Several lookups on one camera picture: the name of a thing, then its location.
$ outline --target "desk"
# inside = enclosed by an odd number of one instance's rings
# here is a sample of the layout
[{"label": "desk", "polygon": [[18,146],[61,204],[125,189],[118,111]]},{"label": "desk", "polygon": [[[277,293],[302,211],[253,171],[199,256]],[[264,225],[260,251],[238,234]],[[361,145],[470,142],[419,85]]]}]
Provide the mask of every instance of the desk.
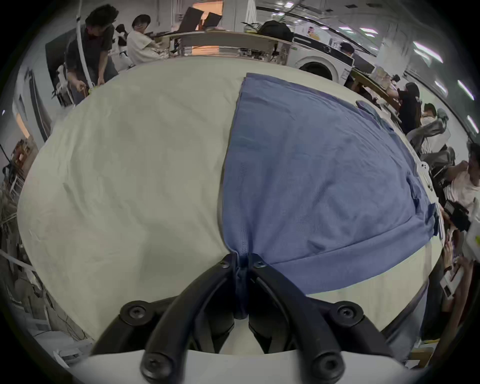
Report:
[{"label": "desk", "polygon": [[369,87],[370,89],[378,93],[378,95],[382,99],[386,100],[388,104],[395,108],[396,111],[400,109],[400,103],[398,102],[398,100],[395,100],[393,97],[387,95],[385,89],[382,88],[375,81],[373,81],[370,77],[365,76],[363,73],[356,70],[355,68],[353,68],[350,72],[350,76],[352,76],[352,78],[355,80],[351,87],[352,90],[354,90],[358,84],[364,85],[365,87]]},{"label": "desk", "polygon": [[171,35],[164,35],[155,37],[155,42],[159,43],[165,39],[179,40],[179,55],[184,55],[185,47],[201,47],[201,46],[219,46],[219,47],[235,47],[246,48],[256,51],[262,51],[268,53],[268,58],[275,49],[280,52],[281,60],[278,64],[285,65],[287,62],[288,51],[291,42],[280,40],[274,37],[262,36],[244,32],[231,32],[231,31],[194,31],[175,33]]}]

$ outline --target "white shirt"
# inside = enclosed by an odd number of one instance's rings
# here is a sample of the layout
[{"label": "white shirt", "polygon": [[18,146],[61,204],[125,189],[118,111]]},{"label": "white shirt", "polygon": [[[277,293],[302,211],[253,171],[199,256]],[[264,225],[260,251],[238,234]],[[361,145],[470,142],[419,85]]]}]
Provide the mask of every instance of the white shirt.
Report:
[{"label": "white shirt", "polygon": [[[431,122],[434,122],[435,120],[437,119],[433,116],[426,116],[426,117],[422,117],[420,119],[420,122],[421,122],[421,125],[424,126],[424,125],[430,124]],[[428,139],[429,137],[425,137],[423,139],[423,143],[421,144],[421,152],[424,154],[433,152],[431,143],[429,142]]]},{"label": "white shirt", "polygon": [[480,186],[473,185],[467,171],[459,173],[452,183],[444,188],[445,198],[462,204],[471,214],[473,199],[480,200]]},{"label": "white shirt", "polygon": [[137,31],[131,31],[127,36],[127,55],[135,65],[167,57],[160,52],[155,41]]}]

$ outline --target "washing machine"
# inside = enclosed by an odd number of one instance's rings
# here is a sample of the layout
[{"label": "washing machine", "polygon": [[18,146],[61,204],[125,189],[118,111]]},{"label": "washing machine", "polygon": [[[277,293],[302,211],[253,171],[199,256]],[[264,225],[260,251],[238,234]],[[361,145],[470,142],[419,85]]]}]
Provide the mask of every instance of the washing machine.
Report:
[{"label": "washing machine", "polygon": [[345,84],[353,66],[353,58],[312,38],[295,34],[287,58],[287,66],[314,73]]}]

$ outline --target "black backpack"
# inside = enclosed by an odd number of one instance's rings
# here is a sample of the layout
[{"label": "black backpack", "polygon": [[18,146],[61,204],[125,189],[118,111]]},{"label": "black backpack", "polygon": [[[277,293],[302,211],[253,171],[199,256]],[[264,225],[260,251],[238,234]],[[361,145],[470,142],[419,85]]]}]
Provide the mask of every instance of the black backpack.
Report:
[{"label": "black backpack", "polygon": [[287,25],[275,20],[270,20],[264,23],[258,30],[257,34],[286,41],[292,41],[293,39],[293,32],[289,30]]}]

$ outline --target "white tube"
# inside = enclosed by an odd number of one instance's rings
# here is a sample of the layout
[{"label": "white tube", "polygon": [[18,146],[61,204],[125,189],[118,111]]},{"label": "white tube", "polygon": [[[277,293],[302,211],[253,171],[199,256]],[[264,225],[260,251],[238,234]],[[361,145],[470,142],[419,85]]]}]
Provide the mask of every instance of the white tube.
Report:
[{"label": "white tube", "polygon": [[87,79],[88,88],[91,90],[93,89],[92,79],[90,79],[90,73],[88,72],[87,63],[85,61],[84,55],[84,47],[82,45],[82,32],[80,31],[80,20],[81,20],[81,12],[82,12],[82,0],[78,4],[78,13],[77,13],[77,45],[78,45],[78,53],[80,53],[80,61],[82,62],[82,68],[84,69],[84,75]]}]

